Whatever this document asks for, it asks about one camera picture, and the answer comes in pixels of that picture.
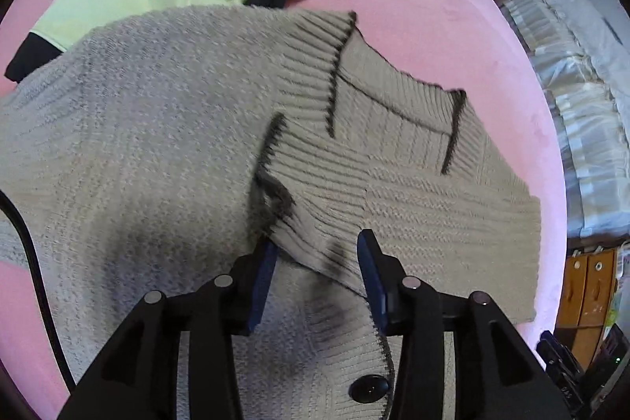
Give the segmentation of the pink bed sheet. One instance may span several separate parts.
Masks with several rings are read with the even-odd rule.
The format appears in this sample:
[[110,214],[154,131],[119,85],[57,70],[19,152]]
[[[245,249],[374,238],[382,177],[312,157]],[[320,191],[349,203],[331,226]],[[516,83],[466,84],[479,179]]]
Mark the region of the pink bed sheet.
[[[2,76],[52,0],[13,0],[1,23]],[[310,9],[354,9],[366,40],[397,68],[443,87],[465,89],[515,173],[539,197],[541,242],[536,316],[520,324],[535,351],[553,330],[564,274],[566,200],[561,156],[543,91],[516,35],[493,0],[302,0]],[[55,419],[67,390],[51,355],[31,278],[1,263],[1,359],[42,419]]]

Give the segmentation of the white lace covered furniture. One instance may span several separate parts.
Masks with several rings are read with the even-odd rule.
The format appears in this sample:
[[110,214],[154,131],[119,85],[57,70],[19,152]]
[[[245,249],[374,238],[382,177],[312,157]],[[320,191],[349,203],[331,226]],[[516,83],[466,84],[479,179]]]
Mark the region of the white lace covered furniture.
[[543,89],[565,176],[569,238],[629,233],[629,52],[588,0],[508,0],[501,11]]

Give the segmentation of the brown wooden drawer cabinet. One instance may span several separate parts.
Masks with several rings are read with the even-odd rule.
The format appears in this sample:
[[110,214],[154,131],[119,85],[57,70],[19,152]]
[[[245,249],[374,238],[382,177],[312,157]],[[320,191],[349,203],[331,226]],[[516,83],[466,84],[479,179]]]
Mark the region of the brown wooden drawer cabinet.
[[566,259],[554,336],[583,369],[591,364],[603,340],[616,283],[615,248],[575,253]]

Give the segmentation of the grey knit cardigan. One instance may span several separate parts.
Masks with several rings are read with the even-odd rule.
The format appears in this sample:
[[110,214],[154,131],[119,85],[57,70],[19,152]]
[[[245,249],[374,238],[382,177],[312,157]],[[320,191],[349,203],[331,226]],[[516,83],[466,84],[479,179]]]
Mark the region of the grey knit cardigan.
[[1,101],[1,188],[37,249],[73,377],[148,290],[186,293],[261,235],[261,325],[235,344],[249,419],[382,419],[392,378],[356,243],[435,289],[535,316],[540,206],[467,95],[394,68],[351,12],[194,6],[92,31]]

